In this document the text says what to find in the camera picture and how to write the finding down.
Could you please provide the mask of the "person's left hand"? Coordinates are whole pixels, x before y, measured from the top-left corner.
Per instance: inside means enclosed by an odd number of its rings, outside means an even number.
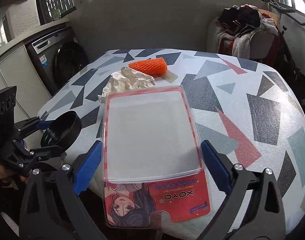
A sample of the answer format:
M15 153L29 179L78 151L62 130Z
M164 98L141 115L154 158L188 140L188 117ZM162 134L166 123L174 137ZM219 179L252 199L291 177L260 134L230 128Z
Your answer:
M12 170L9 170L6 167L4 167L0 162L0 180L6 184L10 183L8 187L13 187L14 189L18 189L19 182L16 183L15 179L19 179L21 182L27 185L30 178L29 177L26 178L16 174Z

